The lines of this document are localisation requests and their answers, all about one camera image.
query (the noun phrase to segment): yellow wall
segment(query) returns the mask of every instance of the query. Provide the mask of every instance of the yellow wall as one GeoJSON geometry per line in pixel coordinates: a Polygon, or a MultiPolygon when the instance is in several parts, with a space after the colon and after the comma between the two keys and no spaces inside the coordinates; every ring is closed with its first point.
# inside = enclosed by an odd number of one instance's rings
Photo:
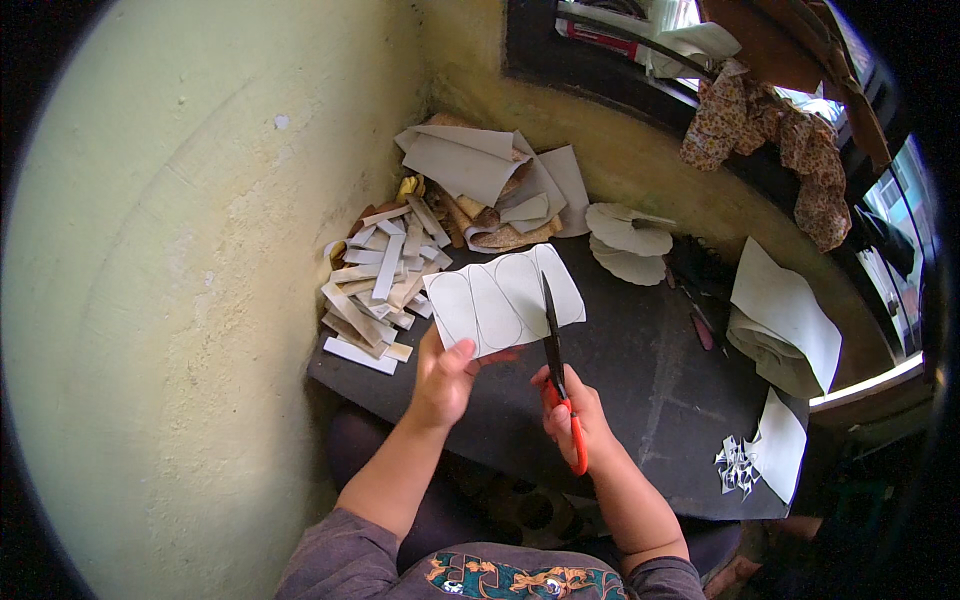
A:
{"type": "Polygon", "coordinates": [[[835,387],[893,366],[879,327],[840,269],[793,222],[729,171],[703,173],[678,159],[680,139],[631,116],[500,75],[505,3],[426,0],[422,38],[432,109],[479,125],[519,129],[535,149],[572,143],[595,202],[675,219],[735,262],[748,235],[809,281],[844,336],[835,387]]]}
{"type": "Polygon", "coordinates": [[[121,0],[66,70],[12,212],[3,350],[30,474],[101,597],[267,597],[330,506],[314,254],[393,194],[416,19],[121,0]]]}

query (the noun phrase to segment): trimmed paper scraps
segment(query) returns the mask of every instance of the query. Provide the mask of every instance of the trimmed paper scraps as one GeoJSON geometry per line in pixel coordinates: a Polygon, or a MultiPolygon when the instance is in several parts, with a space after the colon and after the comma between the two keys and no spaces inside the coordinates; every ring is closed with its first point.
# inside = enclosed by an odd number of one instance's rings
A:
{"type": "Polygon", "coordinates": [[[760,473],[754,468],[752,457],[744,451],[743,440],[738,443],[733,436],[728,436],[723,441],[723,450],[717,453],[713,463],[720,466],[717,474],[720,475],[721,493],[740,489],[743,491],[740,502],[746,500],[754,490],[760,473]]]}

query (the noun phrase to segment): black table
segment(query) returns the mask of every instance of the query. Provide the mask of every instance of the black table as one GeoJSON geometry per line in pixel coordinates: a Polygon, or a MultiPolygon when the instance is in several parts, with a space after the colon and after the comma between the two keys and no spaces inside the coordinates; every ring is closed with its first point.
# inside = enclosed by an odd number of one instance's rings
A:
{"type": "MultiPolygon", "coordinates": [[[[587,321],[560,331],[563,358],[597,389],[613,434],[670,506],[680,515],[709,519],[786,516],[788,507],[762,482],[741,502],[739,490],[721,494],[713,464],[723,439],[752,439],[770,384],[734,349],[705,351],[693,330],[689,299],[665,283],[637,286],[618,279],[593,258],[588,237],[556,239],[587,306],[587,321]]],[[[492,256],[448,249],[449,270],[492,256]]],[[[407,364],[389,376],[321,349],[309,374],[334,392],[390,422],[410,401],[417,374],[417,344],[431,321],[417,317],[397,340],[413,346],[407,364]]],[[[540,424],[540,398],[530,376],[546,363],[534,343],[517,362],[484,368],[464,418],[446,449],[466,458],[564,492],[590,496],[588,477],[573,476],[540,424]]],[[[780,392],[806,428],[809,405],[780,392]]]]}

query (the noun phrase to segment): dark pants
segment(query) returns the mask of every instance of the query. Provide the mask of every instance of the dark pants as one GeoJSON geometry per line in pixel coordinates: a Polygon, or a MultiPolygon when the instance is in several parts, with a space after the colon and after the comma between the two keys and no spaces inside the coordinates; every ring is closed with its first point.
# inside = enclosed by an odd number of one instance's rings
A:
{"type": "MultiPolygon", "coordinates": [[[[392,427],[356,404],[344,402],[334,415],[326,436],[326,457],[337,492],[372,458],[392,427]]],[[[442,455],[441,463],[450,458],[442,455]]],[[[425,556],[459,543],[516,542],[477,511],[443,471],[438,468],[430,481],[410,534],[400,545],[396,568],[401,573],[425,556]]],[[[701,574],[727,558],[740,540],[739,523],[681,519],[681,526],[690,561],[701,574]]],[[[613,567],[619,567],[621,558],[610,538],[575,541],[562,550],[590,554],[613,567]]]]}

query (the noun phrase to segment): window frame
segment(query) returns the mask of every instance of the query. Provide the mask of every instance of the window frame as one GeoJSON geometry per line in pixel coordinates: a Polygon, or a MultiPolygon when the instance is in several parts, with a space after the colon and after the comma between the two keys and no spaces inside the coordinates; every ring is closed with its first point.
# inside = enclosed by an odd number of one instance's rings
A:
{"type": "MultiPolygon", "coordinates": [[[[696,92],[676,80],[648,77],[642,65],[616,53],[560,36],[554,30],[557,4],[558,0],[507,1],[503,74],[625,112],[682,139],[699,106],[696,92]]],[[[911,128],[893,78],[876,58],[864,92],[887,137],[890,155],[895,156],[911,128]]],[[[863,202],[880,173],[874,173],[870,158],[853,144],[846,112],[839,124],[837,145],[847,173],[845,199],[852,210],[863,202]]],[[[776,146],[764,144],[749,156],[733,153],[724,166],[793,220],[800,180],[780,165],[776,146]]],[[[867,304],[891,354],[902,360],[900,336],[886,302],[857,259],[853,244],[847,240],[828,255],[867,304]]]]}

